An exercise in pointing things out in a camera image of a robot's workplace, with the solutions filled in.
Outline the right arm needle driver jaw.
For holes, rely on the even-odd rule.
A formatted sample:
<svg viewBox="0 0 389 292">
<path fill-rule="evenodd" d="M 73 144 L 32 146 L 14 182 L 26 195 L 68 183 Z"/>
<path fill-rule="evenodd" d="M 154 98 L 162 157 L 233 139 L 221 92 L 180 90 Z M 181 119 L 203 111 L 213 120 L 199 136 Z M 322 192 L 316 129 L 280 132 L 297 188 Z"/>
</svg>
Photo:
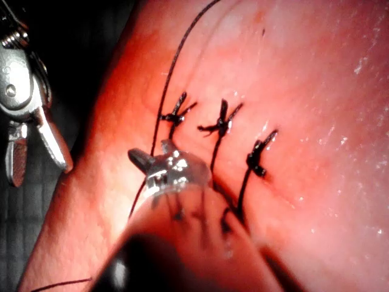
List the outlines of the right arm needle driver jaw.
<svg viewBox="0 0 389 292">
<path fill-rule="evenodd" d="M 64 173 L 69 173 L 73 169 L 71 153 L 49 112 L 41 106 L 33 112 L 33 115 L 40 137 L 50 157 Z"/>
<path fill-rule="evenodd" d="M 27 161 L 27 124 L 9 122 L 8 144 L 5 154 L 5 172 L 13 187 L 20 187 L 26 171 Z"/>
</svg>

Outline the left arm needle driver jaw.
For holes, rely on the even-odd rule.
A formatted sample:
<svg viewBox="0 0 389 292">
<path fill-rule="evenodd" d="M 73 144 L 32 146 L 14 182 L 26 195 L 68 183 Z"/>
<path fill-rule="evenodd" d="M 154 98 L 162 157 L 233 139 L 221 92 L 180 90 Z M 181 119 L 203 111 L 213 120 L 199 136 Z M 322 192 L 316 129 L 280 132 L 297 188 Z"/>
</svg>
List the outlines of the left arm needle driver jaw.
<svg viewBox="0 0 389 292">
<path fill-rule="evenodd" d="M 171 139 L 164 139 L 161 141 L 162 153 L 164 155 L 172 155 L 179 153 L 179 149 Z"/>
<path fill-rule="evenodd" d="M 129 160 L 143 173 L 147 174 L 152 165 L 155 163 L 155 158 L 139 148 L 128 150 Z"/>
</svg>

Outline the left arm needle driver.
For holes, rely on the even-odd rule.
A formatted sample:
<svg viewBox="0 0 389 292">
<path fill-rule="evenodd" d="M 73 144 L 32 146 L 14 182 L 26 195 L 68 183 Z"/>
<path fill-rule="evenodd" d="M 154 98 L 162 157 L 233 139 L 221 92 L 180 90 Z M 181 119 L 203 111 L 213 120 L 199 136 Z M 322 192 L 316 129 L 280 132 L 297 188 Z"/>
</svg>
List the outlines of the left arm needle driver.
<svg viewBox="0 0 389 292">
<path fill-rule="evenodd" d="M 175 150 L 151 159 L 146 172 L 144 197 L 182 190 L 190 184 L 210 186 L 211 171 L 201 158 L 187 151 Z"/>
</svg>

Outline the right arm needle driver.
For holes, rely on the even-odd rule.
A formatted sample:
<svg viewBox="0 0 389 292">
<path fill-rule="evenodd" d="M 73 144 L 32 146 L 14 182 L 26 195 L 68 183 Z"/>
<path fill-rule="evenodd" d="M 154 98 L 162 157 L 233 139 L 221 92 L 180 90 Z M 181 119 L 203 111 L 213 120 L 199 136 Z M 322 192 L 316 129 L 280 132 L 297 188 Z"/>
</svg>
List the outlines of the right arm needle driver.
<svg viewBox="0 0 389 292">
<path fill-rule="evenodd" d="M 51 105 L 47 68 L 29 47 L 26 30 L 13 29 L 1 38 L 1 110 L 15 121 L 26 121 L 37 108 Z"/>
</svg>

